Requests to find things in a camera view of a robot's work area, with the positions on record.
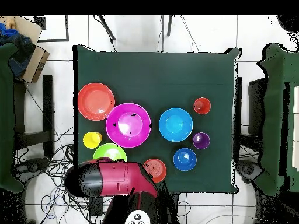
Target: blue bowl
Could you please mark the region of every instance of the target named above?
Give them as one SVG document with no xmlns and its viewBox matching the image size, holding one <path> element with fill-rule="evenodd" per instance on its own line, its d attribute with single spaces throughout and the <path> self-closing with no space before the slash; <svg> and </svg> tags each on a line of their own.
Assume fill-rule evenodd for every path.
<svg viewBox="0 0 299 224">
<path fill-rule="evenodd" d="M 161 135 L 171 142 L 185 140 L 192 132 L 193 122 L 189 113 L 181 108 L 165 111 L 159 120 Z"/>
<path fill-rule="evenodd" d="M 180 171 L 189 171 L 196 165 L 196 155 L 188 148 L 179 149 L 173 156 L 173 164 Z"/>
</svg>

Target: purple bowl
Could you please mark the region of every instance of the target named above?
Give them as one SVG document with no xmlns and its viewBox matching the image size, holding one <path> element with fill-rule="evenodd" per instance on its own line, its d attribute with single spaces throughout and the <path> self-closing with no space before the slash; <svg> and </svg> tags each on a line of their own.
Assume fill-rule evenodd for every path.
<svg viewBox="0 0 299 224">
<path fill-rule="evenodd" d="M 199 132 L 193 137 L 193 145 L 197 149 L 205 149 L 210 145 L 210 137 L 204 132 Z"/>
<path fill-rule="evenodd" d="M 147 111 L 134 103 L 115 107 L 106 120 L 108 137 L 123 148 L 141 145 L 150 135 L 151 119 Z"/>
</svg>

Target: cardboard box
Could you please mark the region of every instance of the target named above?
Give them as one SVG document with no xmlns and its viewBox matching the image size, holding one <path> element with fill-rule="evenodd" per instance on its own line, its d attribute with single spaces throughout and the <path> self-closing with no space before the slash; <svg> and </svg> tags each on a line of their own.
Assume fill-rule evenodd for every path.
<svg viewBox="0 0 299 224">
<path fill-rule="evenodd" d="M 21 78 L 29 83 L 37 82 L 41 71 L 44 68 L 44 64 L 50 55 L 49 52 L 37 46 L 42 28 L 39 25 L 20 16 L 10 16 L 10 18 L 14 18 L 16 22 L 16 30 L 20 34 L 30 38 L 32 44 L 36 45 L 28 66 Z"/>
</svg>

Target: bowl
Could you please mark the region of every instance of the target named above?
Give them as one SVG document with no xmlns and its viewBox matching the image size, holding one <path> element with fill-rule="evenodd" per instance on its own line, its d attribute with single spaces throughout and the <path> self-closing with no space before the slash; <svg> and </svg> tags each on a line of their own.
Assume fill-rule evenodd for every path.
<svg viewBox="0 0 299 224">
<path fill-rule="evenodd" d="M 211 110 L 211 103 L 207 98 L 198 98 L 193 104 L 193 109 L 198 114 L 207 114 Z"/>
<path fill-rule="evenodd" d="M 124 160 L 127 161 L 127 155 L 125 151 L 114 143 L 106 143 L 101 145 L 95 150 L 92 159 L 97 158 L 110 158 L 111 160 Z"/>
<path fill-rule="evenodd" d="M 114 105 L 115 98 L 112 91 L 102 83 L 89 83 L 78 94 L 79 112 L 88 120 L 104 120 Z"/>
<path fill-rule="evenodd" d="M 185 140 L 192 132 L 193 122 L 190 114 L 181 108 L 165 111 L 159 120 L 161 135 L 171 142 Z"/>
<path fill-rule="evenodd" d="M 95 149 L 101 141 L 102 135 L 98 132 L 87 132 L 83 137 L 83 143 L 89 149 Z"/>
<path fill-rule="evenodd" d="M 180 171 L 189 171 L 196 165 L 196 155 L 188 148 L 182 148 L 175 152 L 173 164 Z"/>
<path fill-rule="evenodd" d="M 166 176 L 166 166 L 163 161 L 152 158 L 144 162 L 143 165 L 145 171 L 152 175 L 154 183 L 161 182 Z"/>
<path fill-rule="evenodd" d="M 145 142 L 151 132 L 147 111 L 134 103 L 116 106 L 106 120 L 108 137 L 124 148 L 134 148 Z"/>
<path fill-rule="evenodd" d="M 210 137 L 204 132 L 199 132 L 193 137 L 193 145 L 197 149 L 206 149 L 210 145 Z"/>
</svg>

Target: magenta bowl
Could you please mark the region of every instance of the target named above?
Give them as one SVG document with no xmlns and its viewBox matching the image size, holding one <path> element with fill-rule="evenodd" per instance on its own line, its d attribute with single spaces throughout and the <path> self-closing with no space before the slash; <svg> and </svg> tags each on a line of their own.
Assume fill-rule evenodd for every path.
<svg viewBox="0 0 299 224">
<path fill-rule="evenodd" d="M 108 137 L 123 148 L 134 148 L 145 142 L 151 132 L 147 111 L 134 103 L 116 106 L 106 120 Z"/>
</svg>

